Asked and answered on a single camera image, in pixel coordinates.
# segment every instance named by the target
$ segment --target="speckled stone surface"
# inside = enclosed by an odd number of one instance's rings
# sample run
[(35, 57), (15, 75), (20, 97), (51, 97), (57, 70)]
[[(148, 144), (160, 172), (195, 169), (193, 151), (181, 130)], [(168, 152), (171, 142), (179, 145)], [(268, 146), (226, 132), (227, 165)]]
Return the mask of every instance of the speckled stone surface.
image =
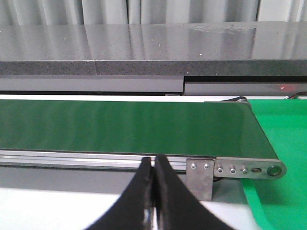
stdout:
[(307, 22), (0, 26), (0, 75), (307, 75)]

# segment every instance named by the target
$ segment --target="screw head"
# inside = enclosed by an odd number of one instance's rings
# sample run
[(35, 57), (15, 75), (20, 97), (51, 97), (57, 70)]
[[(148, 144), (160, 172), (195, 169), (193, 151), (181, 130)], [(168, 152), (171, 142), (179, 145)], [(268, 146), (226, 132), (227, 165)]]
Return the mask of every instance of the screw head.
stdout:
[(205, 164), (203, 167), (204, 167), (204, 169), (209, 169), (210, 168), (210, 164)]
[(196, 168), (197, 168), (197, 164), (192, 163), (192, 164), (191, 164), (191, 168), (192, 168), (192, 169), (196, 169)]

